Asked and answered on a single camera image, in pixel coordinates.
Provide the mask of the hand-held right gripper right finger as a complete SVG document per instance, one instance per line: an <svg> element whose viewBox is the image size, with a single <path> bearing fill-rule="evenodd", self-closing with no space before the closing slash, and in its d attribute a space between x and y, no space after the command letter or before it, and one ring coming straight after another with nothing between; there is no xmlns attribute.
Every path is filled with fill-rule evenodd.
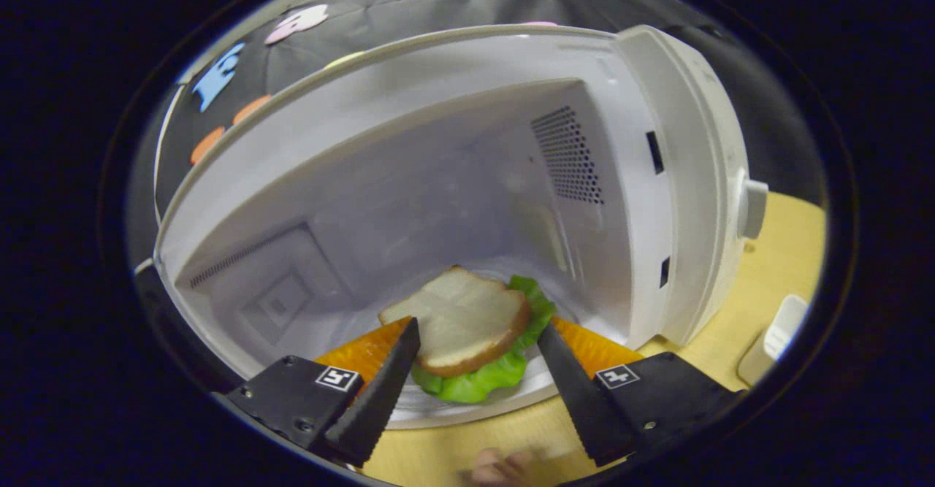
<svg viewBox="0 0 935 487"><path fill-rule="evenodd" d="M651 459L741 397L671 351L648 357L553 317L538 347L595 466Z"/></svg>

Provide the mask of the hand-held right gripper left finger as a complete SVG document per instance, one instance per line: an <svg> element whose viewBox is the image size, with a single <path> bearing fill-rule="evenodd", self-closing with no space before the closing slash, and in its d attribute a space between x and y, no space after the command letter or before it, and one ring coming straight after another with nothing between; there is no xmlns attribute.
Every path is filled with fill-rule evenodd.
<svg viewBox="0 0 935 487"><path fill-rule="evenodd" d="M417 318L394 321L348 344L376 370L297 355L214 393L222 408L288 450L361 467L383 436L420 348Z"/></svg>

